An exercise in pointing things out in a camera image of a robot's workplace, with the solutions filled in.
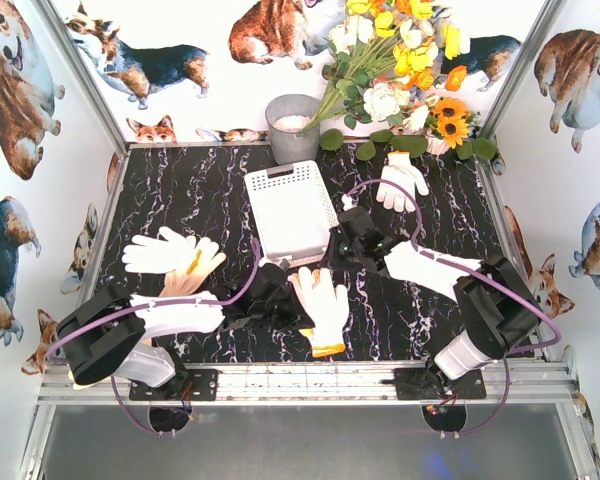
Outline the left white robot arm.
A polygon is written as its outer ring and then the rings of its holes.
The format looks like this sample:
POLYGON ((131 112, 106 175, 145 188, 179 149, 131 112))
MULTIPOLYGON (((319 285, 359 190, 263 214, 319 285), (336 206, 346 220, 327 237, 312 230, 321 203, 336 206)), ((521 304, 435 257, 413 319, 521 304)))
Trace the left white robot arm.
POLYGON ((189 384, 186 367, 151 338, 248 328, 284 331, 314 323, 275 264, 256 268, 248 281, 179 297, 146 297, 107 287, 57 326, 50 352, 62 352, 75 384, 124 378, 173 398, 189 384))

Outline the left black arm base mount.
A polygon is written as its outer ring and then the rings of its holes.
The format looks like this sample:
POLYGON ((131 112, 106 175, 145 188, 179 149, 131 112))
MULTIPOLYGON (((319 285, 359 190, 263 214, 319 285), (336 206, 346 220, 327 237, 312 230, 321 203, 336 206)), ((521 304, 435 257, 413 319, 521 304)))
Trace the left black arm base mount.
POLYGON ((143 382, 132 381, 129 399, 132 401, 214 401, 219 371, 187 367, 173 349, 168 348, 167 352, 175 364, 174 377, 160 387, 150 387, 143 382))

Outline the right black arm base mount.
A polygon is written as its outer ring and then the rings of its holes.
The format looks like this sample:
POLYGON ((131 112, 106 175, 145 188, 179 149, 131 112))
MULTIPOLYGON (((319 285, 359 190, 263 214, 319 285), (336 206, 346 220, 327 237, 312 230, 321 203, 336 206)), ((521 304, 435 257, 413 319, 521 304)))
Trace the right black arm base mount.
POLYGON ((418 368, 394 368, 392 376, 380 383, 394 387, 398 400, 481 400, 487 396, 480 370, 451 380, 430 357, 418 368))

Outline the yellow palm glove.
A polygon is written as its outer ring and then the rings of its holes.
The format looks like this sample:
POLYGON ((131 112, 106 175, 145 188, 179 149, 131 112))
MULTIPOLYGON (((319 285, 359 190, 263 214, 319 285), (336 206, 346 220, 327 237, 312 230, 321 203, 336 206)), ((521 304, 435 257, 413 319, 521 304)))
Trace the yellow palm glove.
POLYGON ((310 271, 301 267, 288 281, 314 323, 313 327, 302 330, 311 345, 312 356, 322 358, 344 352, 343 329, 350 312, 347 288, 334 285, 327 268, 310 271))

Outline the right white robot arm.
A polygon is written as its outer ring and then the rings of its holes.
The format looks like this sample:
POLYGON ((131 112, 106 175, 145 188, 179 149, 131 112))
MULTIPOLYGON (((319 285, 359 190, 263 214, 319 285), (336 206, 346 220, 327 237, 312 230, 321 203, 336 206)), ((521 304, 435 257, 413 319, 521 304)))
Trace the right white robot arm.
POLYGON ((541 323, 542 311, 506 257, 481 261, 424 248, 405 235, 381 230, 362 207, 341 213, 329 229, 323 265, 335 270, 359 266, 454 301, 464 330, 433 358, 450 381, 503 359, 541 323))

